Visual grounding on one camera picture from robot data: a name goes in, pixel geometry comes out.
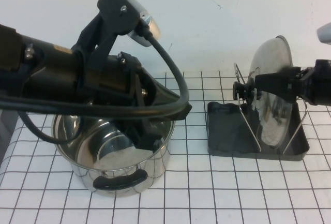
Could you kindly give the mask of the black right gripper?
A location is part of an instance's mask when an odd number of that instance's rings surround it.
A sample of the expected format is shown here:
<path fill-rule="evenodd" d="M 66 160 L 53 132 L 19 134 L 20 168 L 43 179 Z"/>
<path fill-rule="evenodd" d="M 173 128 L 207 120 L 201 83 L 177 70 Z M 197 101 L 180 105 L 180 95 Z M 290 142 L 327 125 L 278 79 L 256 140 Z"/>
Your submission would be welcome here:
<path fill-rule="evenodd" d="M 255 77 L 257 89 L 269 93 L 291 91 L 311 105 L 330 105 L 330 60 L 318 59 L 314 67 L 300 70 L 293 79 L 292 68 Z"/>

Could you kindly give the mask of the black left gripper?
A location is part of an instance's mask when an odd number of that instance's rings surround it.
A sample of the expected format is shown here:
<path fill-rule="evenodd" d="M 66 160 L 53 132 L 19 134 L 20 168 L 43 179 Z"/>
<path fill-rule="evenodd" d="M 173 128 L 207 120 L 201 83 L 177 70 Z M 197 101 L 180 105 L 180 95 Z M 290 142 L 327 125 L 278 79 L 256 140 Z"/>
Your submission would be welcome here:
<path fill-rule="evenodd" d="M 140 61 L 123 52 L 122 57 L 109 55 L 102 72 L 87 70 L 77 87 L 77 99 L 92 99 L 99 105 L 137 105 L 140 93 L 145 105 L 173 104 L 179 95 L 151 77 Z M 166 120 L 184 120 L 192 109 L 187 103 L 180 112 L 152 119 L 121 120 L 121 131 L 135 148 L 155 152 L 162 145 Z"/>

